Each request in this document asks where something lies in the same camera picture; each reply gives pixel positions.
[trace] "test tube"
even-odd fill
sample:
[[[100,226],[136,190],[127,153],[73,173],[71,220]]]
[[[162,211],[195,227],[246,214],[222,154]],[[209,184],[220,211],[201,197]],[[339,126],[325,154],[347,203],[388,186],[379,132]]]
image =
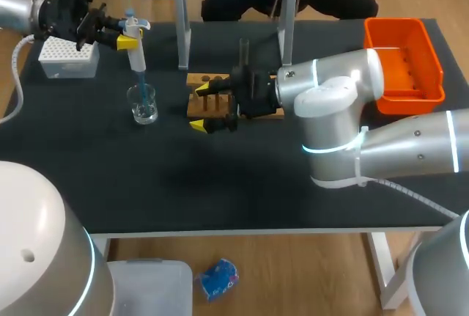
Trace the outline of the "test tube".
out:
[[[249,64],[249,39],[240,39],[240,67]]]

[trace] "robotic arm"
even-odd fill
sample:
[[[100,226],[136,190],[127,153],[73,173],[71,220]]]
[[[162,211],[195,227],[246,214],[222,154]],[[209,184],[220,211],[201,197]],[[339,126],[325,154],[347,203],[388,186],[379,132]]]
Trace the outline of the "robotic arm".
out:
[[[469,112],[444,111],[408,117],[369,131],[360,129],[366,103],[383,95],[384,78],[375,50],[359,50],[291,67],[273,80],[246,66],[230,77],[199,87],[199,95],[232,91],[223,120],[192,122],[211,133],[235,130],[237,116],[294,112],[303,129],[311,178],[325,188],[418,174],[459,172],[469,167]]]
[[[121,20],[106,16],[105,9],[90,9],[88,0],[0,0],[0,27],[73,41],[79,51],[95,41],[115,50],[137,48],[136,39],[122,34]]]

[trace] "white plastic box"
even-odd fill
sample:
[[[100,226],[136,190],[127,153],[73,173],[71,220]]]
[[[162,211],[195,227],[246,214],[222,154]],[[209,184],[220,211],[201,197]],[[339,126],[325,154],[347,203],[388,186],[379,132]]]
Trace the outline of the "white plastic box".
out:
[[[112,316],[191,316],[192,270],[181,261],[108,262],[115,287]]]
[[[85,44],[77,51],[75,43],[49,37],[39,55],[48,78],[94,78],[100,52],[97,43]]]

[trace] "glass beaker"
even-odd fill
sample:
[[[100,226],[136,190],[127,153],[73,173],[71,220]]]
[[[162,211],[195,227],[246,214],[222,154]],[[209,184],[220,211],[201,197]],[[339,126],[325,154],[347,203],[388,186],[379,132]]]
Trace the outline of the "glass beaker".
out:
[[[138,124],[150,124],[158,118],[155,88],[151,85],[137,84],[131,87],[127,90],[127,100],[132,107],[133,118]]]

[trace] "table leg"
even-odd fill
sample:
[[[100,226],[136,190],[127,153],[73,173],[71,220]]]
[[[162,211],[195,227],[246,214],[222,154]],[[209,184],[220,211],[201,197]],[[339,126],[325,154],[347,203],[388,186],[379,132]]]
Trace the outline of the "table leg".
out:
[[[380,285],[381,306],[383,309],[397,309],[407,297],[405,265],[396,273],[384,232],[368,233],[368,241]]]
[[[91,238],[95,246],[99,250],[99,252],[103,255],[105,261],[108,260],[109,255],[109,246],[111,245],[111,239],[108,238],[97,238],[93,234],[91,234]]]

